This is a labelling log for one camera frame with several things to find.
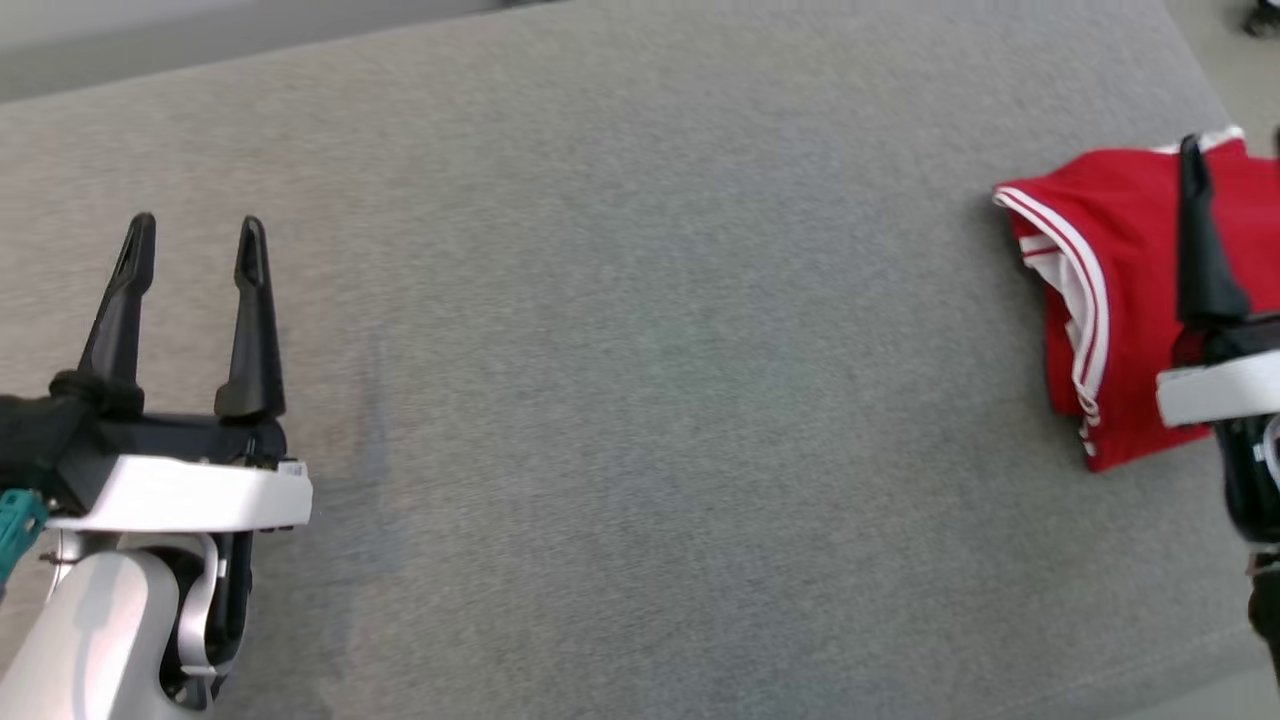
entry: gray fabric surface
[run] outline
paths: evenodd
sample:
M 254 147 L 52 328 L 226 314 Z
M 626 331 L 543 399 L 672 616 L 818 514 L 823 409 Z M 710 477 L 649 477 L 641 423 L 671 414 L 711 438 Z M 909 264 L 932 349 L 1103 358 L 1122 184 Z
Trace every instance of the gray fabric surface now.
M 1260 661 L 1244 551 L 1211 445 L 1084 471 L 988 187 L 1225 120 L 1157 0 L 573 0 L 12 104 L 0 386 L 148 209 L 141 379 L 210 407 L 265 220 L 316 515 L 224 717 L 1097 717 Z

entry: floor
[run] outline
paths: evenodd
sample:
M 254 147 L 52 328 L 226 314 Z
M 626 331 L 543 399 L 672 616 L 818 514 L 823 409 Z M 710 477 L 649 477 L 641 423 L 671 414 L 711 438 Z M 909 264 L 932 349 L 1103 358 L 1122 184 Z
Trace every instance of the floor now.
M 1254 154 L 1275 155 L 1280 126 L 1280 38 L 1253 40 L 1238 32 L 1252 0 L 1166 0 Z M 1196 688 L 1156 707 L 1114 720 L 1275 720 L 1280 694 L 1271 670 L 1260 667 Z
M 270 0 L 229 6 L 196 20 L 170 20 L 91 38 L 0 50 L 0 102 L 524 1 L 529 0 L 370 0 L 364 4 Z M 1274 129 L 1280 124 L 1280 38 L 1251 40 L 1236 31 L 1243 8 L 1252 0 L 1166 1 L 1222 101 L 1245 129 L 1252 150 L 1275 154 Z M 300 3 L 305 3 L 305 13 L 297 13 L 303 8 Z M 297 22 L 298 17 L 306 22 Z M 236 32 L 211 32 L 232 28 Z M 1258 669 L 1226 678 L 1114 720 L 1203 717 L 1280 717 L 1280 694 L 1271 671 Z

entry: teal connector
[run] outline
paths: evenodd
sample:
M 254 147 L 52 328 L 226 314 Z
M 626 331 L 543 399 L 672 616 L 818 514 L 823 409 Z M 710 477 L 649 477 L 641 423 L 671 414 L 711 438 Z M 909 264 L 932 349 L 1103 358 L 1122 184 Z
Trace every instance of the teal connector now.
M 0 495 L 0 597 L 9 574 L 36 544 L 47 520 L 49 510 L 29 489 L 6 489 Z

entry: gray upholstery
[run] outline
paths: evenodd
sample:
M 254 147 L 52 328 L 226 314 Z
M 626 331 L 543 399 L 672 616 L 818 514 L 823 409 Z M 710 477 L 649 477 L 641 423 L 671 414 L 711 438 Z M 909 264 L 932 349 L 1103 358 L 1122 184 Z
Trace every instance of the gray upholstery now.
M 141 379 L 211 407 L 266 223 L 319 493 L 223 716 L 1098 717 L 1260 662 L 1215 448 L 1085 473 L 988 204 L 1225 124 L 1161 3 L 700 5 L 0 108 L 6 391 L 147 209 Z

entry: folded cloth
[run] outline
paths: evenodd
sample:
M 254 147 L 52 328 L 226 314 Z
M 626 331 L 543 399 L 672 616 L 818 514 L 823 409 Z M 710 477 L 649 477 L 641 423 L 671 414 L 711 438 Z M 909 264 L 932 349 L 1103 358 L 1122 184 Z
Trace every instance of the folded cloth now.
M 1280 309 L 1280 174 L 1239 128 L 1201 136 L 1213 218 L 1253 311 Z M 1079 416 L 1101 471 L 1207 434 L 1165 428 L 1156 374 L 1170 366 L 1176 307 L 1178 145 L 1085 152 L 995 188 L 1023 261 L 1046 282 L 1046 377 L 1055 411 Z

